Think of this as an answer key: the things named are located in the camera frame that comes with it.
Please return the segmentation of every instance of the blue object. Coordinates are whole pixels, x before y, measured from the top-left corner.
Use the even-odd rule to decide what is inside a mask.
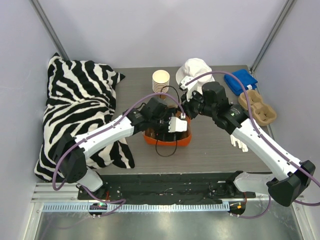
[[[232,74],[235,75],[242,82],[246,90],[248,90],[248,85],[251,85],[252,89],[257,88],[256,83],[258,81],[253,76],[251,76],[247,72],[247,70],[240,69],[238,71],[233,72]],[[229,75],[224,75],[224,81],[235,95],[239,96],[243,92],[240,84],[233,77]]]

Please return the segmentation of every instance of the white hat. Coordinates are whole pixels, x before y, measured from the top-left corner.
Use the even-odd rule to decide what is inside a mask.
[[[200,76],[201,74],[211,72],[212,69],[209,67],[205,61],[203,61],[200,58],[190,58],[188,59],[185,64],[179,68],[179,70],[175,74],[175,80],[176,82],[179,83],[181,82],[182,79],[184,79],[185,76],[190,76],[190,77],[197,77]],[[208,82],[214,82],[215,79],[212,76],[212,74],[203,76],[198,80],[199,85],[203,85]]]

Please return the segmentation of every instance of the orange container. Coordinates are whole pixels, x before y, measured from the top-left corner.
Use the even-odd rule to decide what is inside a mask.
[[[186,117],[186,120],[188,122],[187,130],[182,133],[182,138],[177,141],[177,146],[180,146],[180,147],[188,146],[191,141],[191,138],[192,138],[191,127],[190,127],[191,120],[188,117]],[[148,128],[142,134],[143,134],[144,140],[146,141],[147,144],[156,145],[156,142],[157,142],[157,140],[155,139],[156,135],[155,135],[155,131],[152,128]],[[176,146],[176,141],[160,141],[160,140],[158,140],[157,145],[158,146]]]

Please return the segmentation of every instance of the wall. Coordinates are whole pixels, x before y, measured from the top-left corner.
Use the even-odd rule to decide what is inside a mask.
[[[277,142],[302,161],[316,164],[320,179],[320,1],[297,1],[256,71],[266,103],[278,118],[272,124]],[[320,201],[312,183],[305,192],[309,202]],[[318,230],[320,207],[306,207]]]
[[[27,0],[0,3],[0,233],[17,240],[35,188],[47,63],[55,47]]]
[[[252,65],[286,0],[40,0],[72,59],[117,68]]]

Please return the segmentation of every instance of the zebra print blanket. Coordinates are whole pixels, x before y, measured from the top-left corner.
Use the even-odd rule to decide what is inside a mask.
[[[56,167],[53,155],[63,134],[84,134],[111,121],[116,109],[116,84],[124,78],[106,64],[64,61],[57,53],[50,59],[42,123],[43,143],[34,168],[37,177],[52,180]],[[120,168],[135,167],[124,138],[86,160],[92,169],[104,168],[111,163]]]

